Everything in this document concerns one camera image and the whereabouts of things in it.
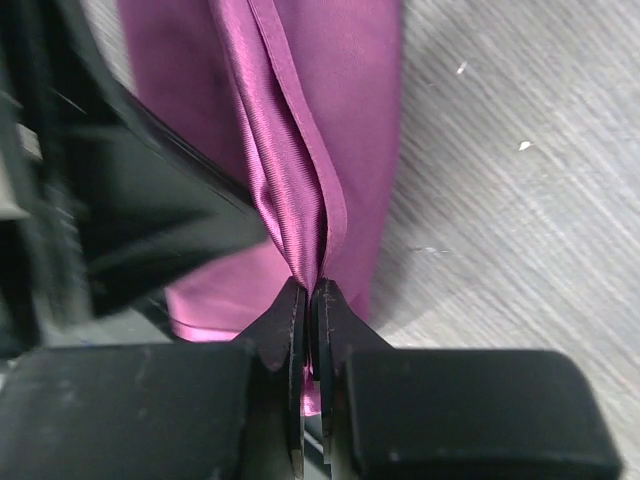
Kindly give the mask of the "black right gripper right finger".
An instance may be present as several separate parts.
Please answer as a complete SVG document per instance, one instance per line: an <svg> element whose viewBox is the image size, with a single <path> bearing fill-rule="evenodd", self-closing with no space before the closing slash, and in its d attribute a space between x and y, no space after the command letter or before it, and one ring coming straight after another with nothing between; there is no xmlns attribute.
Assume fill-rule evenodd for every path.
<svg viewBox="0 0 640 480"><path fill-rule="evenodd" d="M401 349L323 280L311 359L336 479L618 479L582 370L542 349Z"/></svg>

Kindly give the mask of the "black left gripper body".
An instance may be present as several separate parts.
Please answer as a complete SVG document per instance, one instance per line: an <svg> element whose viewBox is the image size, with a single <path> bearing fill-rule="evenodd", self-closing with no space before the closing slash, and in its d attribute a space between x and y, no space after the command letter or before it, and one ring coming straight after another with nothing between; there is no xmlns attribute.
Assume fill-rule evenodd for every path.
<svg viewBox="0 0 640 480"><path fill-rule="evenodd" d="M95 101L81 43L94 39L77 1L1 4L1 154L18 219L1 230L1 347L30 350L47 328L67 328L91 309L95 250L89 203L72 190L85 155L69 135Z"/></svg>

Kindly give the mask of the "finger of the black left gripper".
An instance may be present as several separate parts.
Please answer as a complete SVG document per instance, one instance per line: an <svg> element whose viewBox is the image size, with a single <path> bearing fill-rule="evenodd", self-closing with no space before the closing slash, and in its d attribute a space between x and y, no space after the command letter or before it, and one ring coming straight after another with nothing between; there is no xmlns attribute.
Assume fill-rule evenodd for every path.
<svg viewBox="0 0 640 480"><path fill-rule="evenodd" d="M261 243L246 187L176 135L111 74L89 31L74 49L107 118L74 126L82 262L74 312L109 315L211 260Z"/></svg>

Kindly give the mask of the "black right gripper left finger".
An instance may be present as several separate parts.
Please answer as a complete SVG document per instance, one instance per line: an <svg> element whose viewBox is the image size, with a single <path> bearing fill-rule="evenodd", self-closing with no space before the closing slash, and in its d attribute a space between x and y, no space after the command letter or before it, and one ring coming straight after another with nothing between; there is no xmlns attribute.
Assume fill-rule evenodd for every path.
<svg viewBox="0 0 640 480"><path fill-rule="evenodd" d="M41 349L1 390L5 479L300 479L306 293L229 342Z"/></svg>

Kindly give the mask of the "magenta satin napkin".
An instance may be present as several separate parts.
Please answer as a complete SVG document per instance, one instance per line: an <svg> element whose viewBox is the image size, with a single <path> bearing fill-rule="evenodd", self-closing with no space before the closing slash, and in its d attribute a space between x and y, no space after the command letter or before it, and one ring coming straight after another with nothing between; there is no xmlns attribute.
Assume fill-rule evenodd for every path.
<svg viewBox="0 0 640 480"><path fill-rule="evenodd" d="M289 278L369 314L399 157L397 1L122 1L139 100L246 185L258 246L173 283L173 332L234 338Z"/></svg>

